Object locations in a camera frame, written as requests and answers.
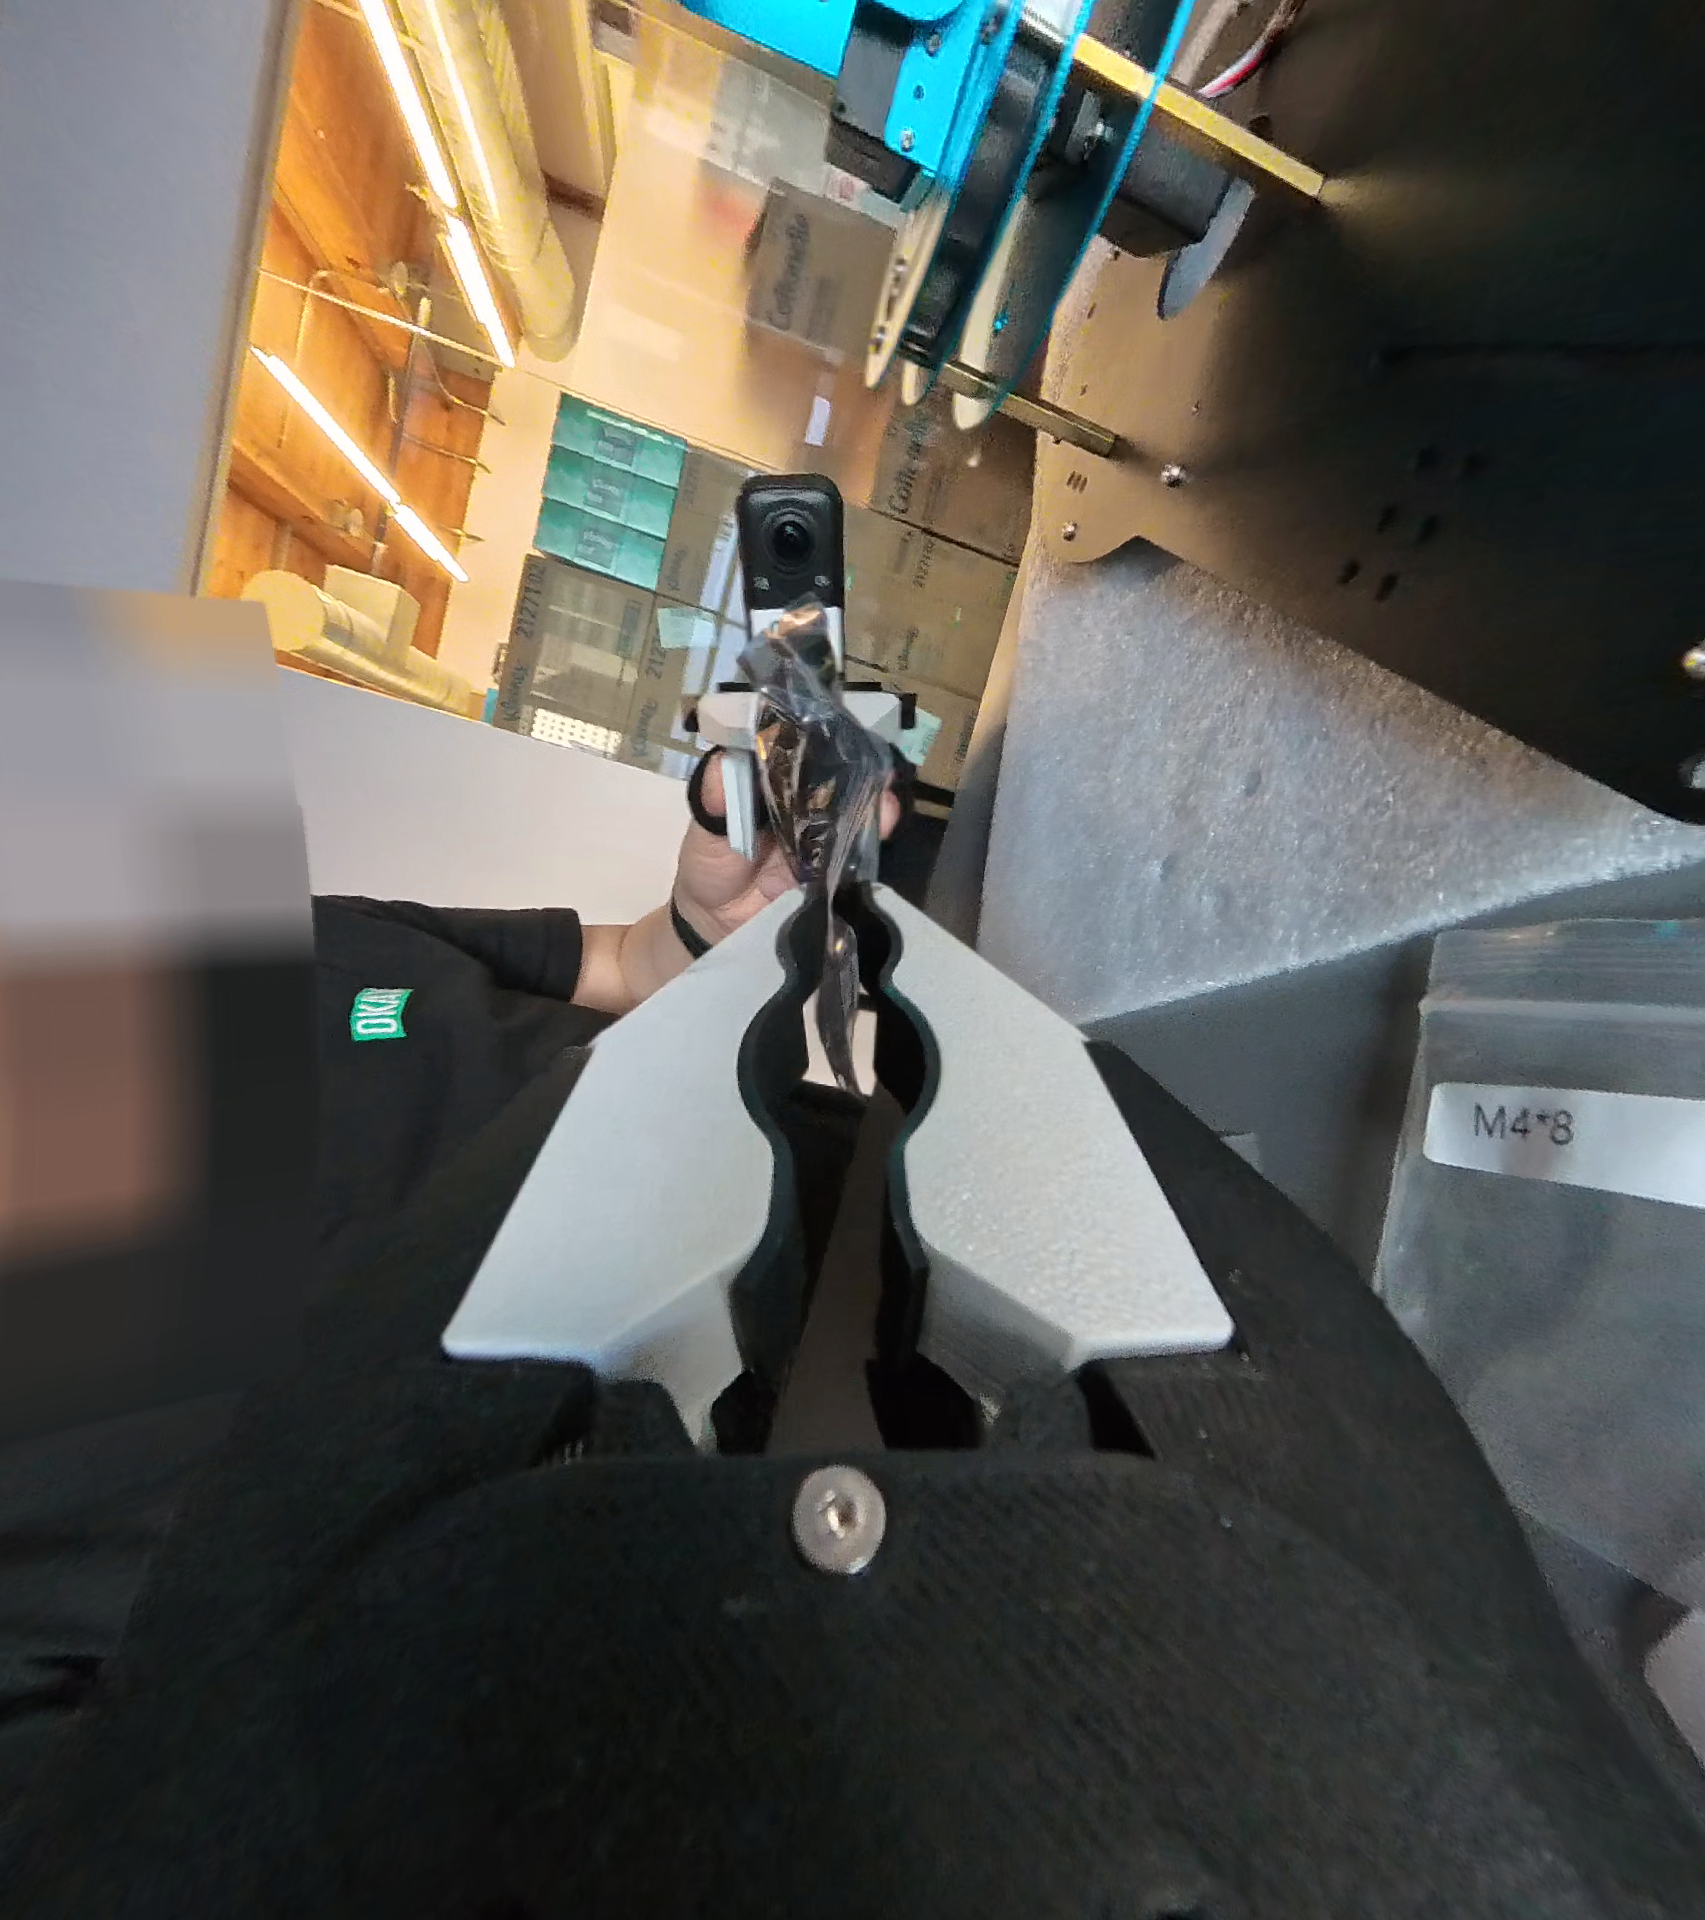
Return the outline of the black metal base plate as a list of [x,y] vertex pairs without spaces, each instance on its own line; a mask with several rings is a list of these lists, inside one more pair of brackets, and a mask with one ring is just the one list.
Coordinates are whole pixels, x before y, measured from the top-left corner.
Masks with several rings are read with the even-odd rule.
[[1057,325],[1034,532],[1130,540],[1705,824],[1705,2],[1308,3],[1227,107],[1325,173],[1189,307]]

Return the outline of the scattered small clear zip bags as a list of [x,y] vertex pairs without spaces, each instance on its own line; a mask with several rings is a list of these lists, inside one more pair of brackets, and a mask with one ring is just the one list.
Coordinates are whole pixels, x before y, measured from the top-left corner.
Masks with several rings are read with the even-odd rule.
[[1440,934],[1374,1286],[1705,1841],[1705,920]]

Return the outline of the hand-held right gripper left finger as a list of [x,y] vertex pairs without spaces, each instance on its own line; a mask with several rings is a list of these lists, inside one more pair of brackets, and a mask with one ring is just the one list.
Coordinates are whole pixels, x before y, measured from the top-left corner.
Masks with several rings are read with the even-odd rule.
[[793,1142],[819,900],[786,895],[593,1043],[450,1321],[456,1362],[582,1364],[714,1415],[777,1400],[811,1284]]

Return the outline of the silver duct pipe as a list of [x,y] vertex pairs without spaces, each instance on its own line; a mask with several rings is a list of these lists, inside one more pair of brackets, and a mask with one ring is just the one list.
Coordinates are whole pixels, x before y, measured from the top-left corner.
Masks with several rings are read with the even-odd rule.
[[529,99],[531,31],[511,3],[364,3],[455,267],[496,358],[555,363],[582,291],[552,215]]

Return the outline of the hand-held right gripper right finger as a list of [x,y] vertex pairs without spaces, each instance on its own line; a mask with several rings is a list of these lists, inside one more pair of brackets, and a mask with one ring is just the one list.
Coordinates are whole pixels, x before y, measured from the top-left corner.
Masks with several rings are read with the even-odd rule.
[[881,1068],[919,1068],[890,1174],[907,1344],[981,1415],[1090,1364],[1230,1350],[1235,1321],[1080,1029],[899,895]]

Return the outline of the dark parts bag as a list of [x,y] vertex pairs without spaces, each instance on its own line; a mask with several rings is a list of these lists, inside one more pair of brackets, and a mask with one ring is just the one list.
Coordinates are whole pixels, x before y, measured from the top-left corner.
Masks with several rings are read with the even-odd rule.
[[834,632],[836,611],[810,593],[770,611],[744,667],[757,698],[750,751],[770,832],[808,900],[824,911],[815,994],[821,1050],[843,1091],[857,1091],[862,971],[851,893],[881,872],[884,797],[909,720],[897,692],[844,674]]

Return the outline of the person's left hand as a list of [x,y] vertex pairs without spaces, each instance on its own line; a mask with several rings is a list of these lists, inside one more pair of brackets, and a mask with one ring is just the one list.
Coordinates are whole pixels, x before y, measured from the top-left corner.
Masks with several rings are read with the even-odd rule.
[[725,822],[720,832],[694,822],[676,859],[669,915],[682,946],[699,956],[765,911],[770,900],[801,887],[777,832],[762,829],[753,852],[744,855]]

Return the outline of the blue toy robot arm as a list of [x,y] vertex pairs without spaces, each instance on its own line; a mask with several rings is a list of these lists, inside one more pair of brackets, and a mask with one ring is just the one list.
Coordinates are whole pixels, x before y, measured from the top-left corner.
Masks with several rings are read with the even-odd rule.
[[1255,200],[1325,200],[1325,173],[1230,119],[1301,5],[1199,88],[1176,66],[1191,2],[711,2],[687,12],[831,81],[826,155],[902,223],[864,385],[955,396],[961,431],[1009,409],[1092,243],[1166,259],[1189,305]]

